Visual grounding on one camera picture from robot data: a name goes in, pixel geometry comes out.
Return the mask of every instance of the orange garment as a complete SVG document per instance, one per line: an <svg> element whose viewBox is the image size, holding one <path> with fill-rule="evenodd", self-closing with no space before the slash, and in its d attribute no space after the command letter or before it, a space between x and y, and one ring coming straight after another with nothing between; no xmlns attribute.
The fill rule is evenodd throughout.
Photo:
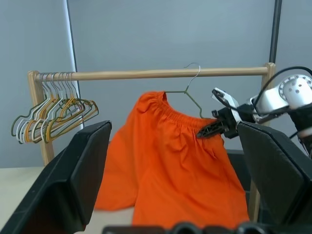
<svg viewBox="0 0 312 234"><path fill-rule="evenodd" d="M196 138L213 121L175 111L164 92L143 94L108 147L95 208L134 206L134 225L164 228L248 221L245 192L221 136Z"/></svg>

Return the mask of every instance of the wire hanger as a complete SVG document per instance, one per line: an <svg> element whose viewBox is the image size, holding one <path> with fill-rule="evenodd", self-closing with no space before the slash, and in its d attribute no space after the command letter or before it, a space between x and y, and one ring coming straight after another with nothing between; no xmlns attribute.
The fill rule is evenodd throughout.
<svg viewBox="0 0 312 234"><path fill-rule="evenodd" d="M187 67L189 67L190 65L192 65L192 64L197 64L198 65L198 73L196 74L196 76L194 76L191 80L190 80L190 82L189 82L189 84L186 86L186 89L185 90L183 90L183 91L165 91L165 93L183 93L183 94L186 94L191 100L192 100L192 102L199 108L199 116L201 117L201 118L204 118L203 116L202 116L202 108L200 107L200 105L194 100L194 98L192 98L192 96L187 92L187 90L189 89L189 86L190 86L190 84L191 84L191 82L193 81L193 79L195 79L198 75L199 75L199 73L200 73L200 70L201 70L201 67L200 67L200 65L197 63L197 62L192 62L192 63L190 63L189 65L187 65L186 67L184 67L184 68L187 68Z"/></svg>

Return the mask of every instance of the gray wall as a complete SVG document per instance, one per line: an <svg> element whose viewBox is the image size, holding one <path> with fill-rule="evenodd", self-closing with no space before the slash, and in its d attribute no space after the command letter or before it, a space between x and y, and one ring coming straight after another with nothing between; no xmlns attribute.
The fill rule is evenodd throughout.
<svg viewBox="0 0 312 234"><path fill-rule="evenodd" d="M13 120L32 107L27 71L72 71L64 0L0 1L0 168L43 165L40 146L18 144L10 135ZM57 139L55 152L74 131Z"/></svg>
<svg viewBox="0 0 312 234"><path fill-rule="evenodd" d="M268 62L273 0L69 0L78 71L202 67L250 67ZM138 97L149 90L182 90L189 78L80 82L83 98L109 119L113 134L125 122ZM197 78L190 94L203 116L222 106L211 90L220 87L244 103L259 92L261 77ZM183 94L169 95L177 110L198 116ZM240 149L239 139L226 148Z"/></svg>
<svg viewBox="0 0 312 234"><path fill-rule="evenodd" d="M312 1L283 0L279 37L277 44L276 65L278 70L290 66L312 67ZM275 84L290 74L307 74L301 70L292 70L280 75ZM272 126L287 135L296 128L288 115L272 122ZM299 146L295 137L293 141Z"/></svg>

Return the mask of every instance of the table surface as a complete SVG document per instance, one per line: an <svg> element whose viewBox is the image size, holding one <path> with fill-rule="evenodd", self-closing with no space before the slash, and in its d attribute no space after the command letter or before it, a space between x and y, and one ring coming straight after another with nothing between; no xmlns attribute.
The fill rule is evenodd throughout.
<svg viewBox="0 0 312 234"><path fill-rule="evenodd" d="M35 182L43 167L0 169L0 230ZM107 225L130 225L133 208L116 212L93 211L84 234L100 234Z"/></svg>

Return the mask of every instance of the elastic neckline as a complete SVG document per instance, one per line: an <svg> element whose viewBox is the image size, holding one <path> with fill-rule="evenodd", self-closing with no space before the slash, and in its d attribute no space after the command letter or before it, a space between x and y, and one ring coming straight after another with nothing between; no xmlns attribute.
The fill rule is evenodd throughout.
<svg viewBox="0 0 312 234"><path fill-rule="evenodd" d="M164 91L160 92L157 97L157 103L159 109L163 111L163 114L170 120L181 124L187 125L188 127L192 127L195 129L200 129L212 122L215 122L215 119L212 118L196 118L192 116L188 116L179 111L176 111L174 108L170 106L167 101L167 95Z"/></svg>

